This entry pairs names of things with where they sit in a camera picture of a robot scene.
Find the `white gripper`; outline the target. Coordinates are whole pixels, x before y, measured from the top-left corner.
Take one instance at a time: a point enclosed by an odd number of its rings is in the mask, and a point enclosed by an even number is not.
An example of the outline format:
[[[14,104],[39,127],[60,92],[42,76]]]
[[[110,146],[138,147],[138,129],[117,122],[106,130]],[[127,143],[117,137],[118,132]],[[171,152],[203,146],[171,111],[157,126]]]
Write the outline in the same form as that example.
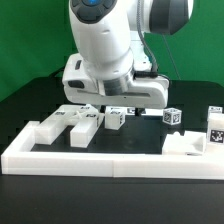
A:
[[[67,99],[76,104],[163,109],[168,102],[167,78],[135,78],[127,74],[109,80],[93,78],[80,54],[73,54],[66,64],[62,83]]]

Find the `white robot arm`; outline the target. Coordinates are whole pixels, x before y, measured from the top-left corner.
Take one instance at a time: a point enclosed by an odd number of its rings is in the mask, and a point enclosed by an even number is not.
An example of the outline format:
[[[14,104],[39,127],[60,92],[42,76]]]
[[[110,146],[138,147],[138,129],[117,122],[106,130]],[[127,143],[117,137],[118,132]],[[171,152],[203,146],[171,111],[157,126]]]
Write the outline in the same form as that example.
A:
[[[172,35],[190,20],[194,0],[69,0],[78,52],[63,73],[73,103],[163,109],[169,79],[158,73],[146,33]]]

